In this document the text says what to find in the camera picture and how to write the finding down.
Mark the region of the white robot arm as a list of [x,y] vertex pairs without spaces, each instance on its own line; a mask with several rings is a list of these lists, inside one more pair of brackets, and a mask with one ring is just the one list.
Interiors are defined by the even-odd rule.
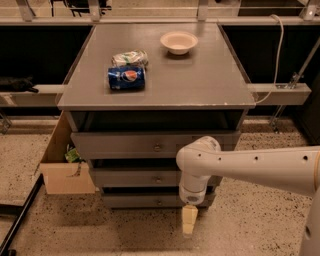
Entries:
[[181,170],[179,196],[183,232],[191,234],[197,206],[204,201],[211,177],[220,176],[282,189],[312,198],[299,256],[320,255],[320,147],[223,151],[219,142],[204,136],[176,155]]

